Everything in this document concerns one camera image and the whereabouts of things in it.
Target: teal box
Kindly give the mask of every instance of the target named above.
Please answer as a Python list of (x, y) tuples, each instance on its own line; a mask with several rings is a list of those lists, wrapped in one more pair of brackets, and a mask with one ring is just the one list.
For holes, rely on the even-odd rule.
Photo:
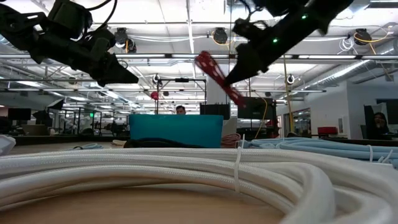
[(220, 115), (151, 115), (129, 116), (130, 137), (162, 138), (206, 148), (221, 147), (223, 117)]

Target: red balloon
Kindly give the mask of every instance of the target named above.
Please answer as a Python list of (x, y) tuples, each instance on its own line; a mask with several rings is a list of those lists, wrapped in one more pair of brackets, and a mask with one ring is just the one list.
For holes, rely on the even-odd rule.
[(152, 92), (150, 94), (150, 97), (154, 100), (158, 100), (159, 99), (159, 94), (157, 92)]

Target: woman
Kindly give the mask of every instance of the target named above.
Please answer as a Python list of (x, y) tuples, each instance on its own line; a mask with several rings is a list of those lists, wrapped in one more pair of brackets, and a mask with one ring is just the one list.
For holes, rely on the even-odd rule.
[(373, 116), (374, 126), (372, 127), (371, 133), (368, 134), (369, 139), (375, 140), (391, 140), (391, 137), (386, 135), (390, 133), (388, 129), (388, 123), (386, 116), (383, 113), (375, 113)]

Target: light blue cable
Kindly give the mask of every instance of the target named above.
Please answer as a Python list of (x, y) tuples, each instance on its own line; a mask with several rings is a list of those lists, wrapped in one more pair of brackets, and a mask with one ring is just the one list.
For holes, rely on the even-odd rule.
[(82, 149), (103, 149), (104, 147), (100, 144), (97, 143), (91, 143), (87, 144), (84, 146), (76, 146), (73, 149), (67, 149), (67, 150), (82, 150)]
[[(255, 139), (245, 142), (245, 147), (260, 147), (263, 149), (284, 149), (303, 152), (314, 152), (331, 156), (346, 157), (351, 159), (369, 160), (369, 146), (331, 142), (322, 139), (285, 138), (282, 139)], [(398, 147), (372, 146), (373, 160), (387, 157), (391, 150), (389, 162), (398, 166)]]

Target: red plastic tool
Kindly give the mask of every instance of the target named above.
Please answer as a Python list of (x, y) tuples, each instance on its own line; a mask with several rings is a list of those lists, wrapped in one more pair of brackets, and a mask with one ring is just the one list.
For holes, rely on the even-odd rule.
[(202, 51), (195, 58), (195, 64), (214, 79), (236, 105), (246, 107), (242, 94), (237, 89), (224, 85), (225, 75), (209, 52)]

